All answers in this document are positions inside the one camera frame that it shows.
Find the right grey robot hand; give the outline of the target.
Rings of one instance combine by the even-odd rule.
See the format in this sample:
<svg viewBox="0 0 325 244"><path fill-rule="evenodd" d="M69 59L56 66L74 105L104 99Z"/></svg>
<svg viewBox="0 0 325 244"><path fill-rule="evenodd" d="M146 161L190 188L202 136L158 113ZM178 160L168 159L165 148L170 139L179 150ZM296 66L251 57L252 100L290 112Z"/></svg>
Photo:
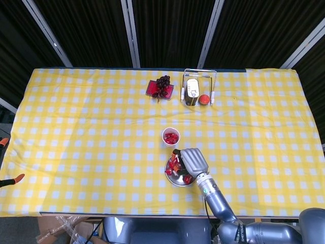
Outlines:
<svg viewBox="0 0 325 244"><path fill-rule="evenodd" d="M202 173L208 173L208 164L198 148L174 149L173 154L178 156L182 168L194 178Z"/></svg>

